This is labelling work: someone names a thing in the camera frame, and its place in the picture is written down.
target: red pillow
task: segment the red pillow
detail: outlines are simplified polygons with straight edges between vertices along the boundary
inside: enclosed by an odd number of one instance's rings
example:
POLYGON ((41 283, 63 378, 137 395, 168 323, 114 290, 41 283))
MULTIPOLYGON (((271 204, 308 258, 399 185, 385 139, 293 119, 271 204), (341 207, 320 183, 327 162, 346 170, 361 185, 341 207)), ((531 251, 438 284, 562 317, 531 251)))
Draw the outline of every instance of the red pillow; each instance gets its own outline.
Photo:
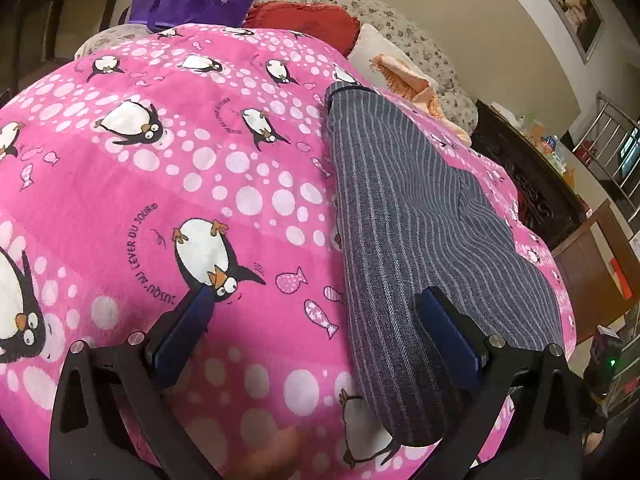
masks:
POLYGON ((360 21, 342 7, 331 4, 257 4, 251 8, 242 26, 303 32, 331 45, 345 57, 352 51, 360 33, 360 21))

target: white pillow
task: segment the white pillow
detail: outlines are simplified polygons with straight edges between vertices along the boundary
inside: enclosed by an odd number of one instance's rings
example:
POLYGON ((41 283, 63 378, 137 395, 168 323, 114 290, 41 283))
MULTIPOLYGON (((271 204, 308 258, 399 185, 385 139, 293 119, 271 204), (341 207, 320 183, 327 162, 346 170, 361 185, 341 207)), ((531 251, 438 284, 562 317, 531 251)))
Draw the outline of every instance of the white pillow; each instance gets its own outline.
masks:
POLYGON ((413 72, 427 78, 431 88, 434 90, 438 89, 438 82, 433 77, 429 77, 420 70, 402 50, 382 36, 375 27, 369 25, 369 23, 365 23, 360 28, 358 41, 356 41, 356 45, 353 47, 347 59, 370 84, 378 88, 386 88, 385 77, 377 70, 373 71, 370 68, 371 59, 378 54, 387 54, 388 56, 404 61, 413 72))

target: cartoon penguin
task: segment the cartoon penguin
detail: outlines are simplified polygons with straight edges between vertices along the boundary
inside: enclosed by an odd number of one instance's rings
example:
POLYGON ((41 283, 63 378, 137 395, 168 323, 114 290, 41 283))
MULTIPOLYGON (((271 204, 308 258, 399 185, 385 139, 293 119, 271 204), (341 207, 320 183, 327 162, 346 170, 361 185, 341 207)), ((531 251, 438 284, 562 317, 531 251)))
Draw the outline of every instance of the cartoon penguin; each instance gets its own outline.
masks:
POLYGON ((156 107, 150 106, 147 110, 140 103, 126 100, 95 125, 125 139, 114 144, 153 144, 162 137, 163 129, 156 107))
POLYGON ((336 64, 334 64, 334 79, 336 81, 344 81, 345 83, 358 83, 351 74, 345 72, 336 64))
POLYGON ((338 398, 342 406, 342 421, 347 441, 347 451, 342 459, 351 469, 356 467, 357 463, 368 462, 387 453, 380 465, 391 460, 401 444, 393 440, 364 399, 361 396, 350 396, 344 389, 340 391, 338 398))
POLYGON ((111 74, 113 72, 124 74, 124 70, 120 68, 120 59, 115 56, 99 57, 94 61, 91 70, 91 75, 86 79, 87 82, 98 74, 111 74))
POLYGON ((269 77, 273 79, 273 82, 276 83, 276 85, 279 86, 286 83, 298 84, 298 82, 291 77, 287 65, 280 60, 270 59, 264 67, 267 69, 267 74, 269 74, 269 77))
POLYGON ((0 248, 0 363, 36 357, 47 336, 24 251, 22 269, 0 248))
POLYGON ((188 68, 194 72, 222 72, 223 66, 207 56, 189 54, 187 58, 177 65, 178 68, 188 68))
POLYGON ((15 141, 18 140, 20 135, 20 129, 24 126, 23 123, 6 124, 0 131, 0 162, 7 156, 18 156, 18 150, 15 147, 15 141))
POLYGON ((161 40, 162 38, 175 38, 176 36, 180 36, 183 38, 182 34, 180 34, 180 32, 178 32, 174 28, 168 28, 167 30, 158 32, 158 40, 161 40))
POLYGON ((229 32, 233 34, 235 37, 239 36, 255 36, 255 32, 252 30, 248 30, 247 28, 235 28, 235 27, 226 27, 223 29, 224 32, 229 32))
POLYGON ((189 288, 211 286, 219 301, 228 299, 240 282, 264 280, 252 270, 238 264, 233 247, 226 238, 229 227, 214 220, 191 218, 172 237, 178 268, 189 288))
POLYGON ((276 133, 276 130, 264 112, 256 110, 255 108, 247 108, 246 110, 242 110, 242 120, 244 124, 246 124, 246 127, 251 130, 251 133, 254 134, 254 144, 259 152, 262 151, 259 145, 260 142, 273 144, 276 140, 282 140, 290 144, 287 139, 276 133))

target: framed picture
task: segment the framed picture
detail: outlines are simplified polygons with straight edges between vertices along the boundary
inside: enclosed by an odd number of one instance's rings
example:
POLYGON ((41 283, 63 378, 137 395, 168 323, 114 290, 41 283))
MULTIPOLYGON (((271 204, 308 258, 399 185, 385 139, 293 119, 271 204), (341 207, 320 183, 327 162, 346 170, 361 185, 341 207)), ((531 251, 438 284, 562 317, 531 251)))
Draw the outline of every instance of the framed picture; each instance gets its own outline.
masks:
POLYGON ((549 0, 574 40, 584 63, 598 43, 604 24, 593 0, 549 0))

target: finger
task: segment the finger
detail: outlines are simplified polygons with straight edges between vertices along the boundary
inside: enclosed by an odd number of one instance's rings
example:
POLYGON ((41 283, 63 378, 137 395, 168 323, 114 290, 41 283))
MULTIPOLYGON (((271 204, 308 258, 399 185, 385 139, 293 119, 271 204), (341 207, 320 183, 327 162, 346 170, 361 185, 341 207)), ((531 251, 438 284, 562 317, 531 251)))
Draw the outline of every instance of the finger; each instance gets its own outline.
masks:
POLYGON ((303 437, 290 426, 249 453, 225 474, 225 480, 287 480, 298 469, 303 437))

